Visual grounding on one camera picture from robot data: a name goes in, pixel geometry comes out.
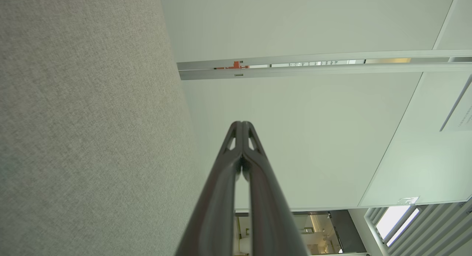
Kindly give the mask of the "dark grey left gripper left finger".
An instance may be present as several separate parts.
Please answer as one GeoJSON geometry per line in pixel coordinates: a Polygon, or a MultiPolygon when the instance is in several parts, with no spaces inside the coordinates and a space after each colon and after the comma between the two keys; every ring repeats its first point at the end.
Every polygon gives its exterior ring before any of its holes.
{"type": "Polygon", "coordinates": [[[196,207],[176,250],[177,256],[231,256],[235,182],[241,172],[242,122],[223,140],[196,207]]]}

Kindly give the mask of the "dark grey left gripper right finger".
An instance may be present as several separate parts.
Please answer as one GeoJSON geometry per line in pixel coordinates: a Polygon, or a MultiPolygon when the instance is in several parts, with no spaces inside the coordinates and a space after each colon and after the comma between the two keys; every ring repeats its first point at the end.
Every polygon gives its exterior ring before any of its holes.
{"type": "Polygon", "coordinates": [[[244,121],[243,175],[250,185],[253,256],[306,256],[307,248],[254,125],[244,121]]]}

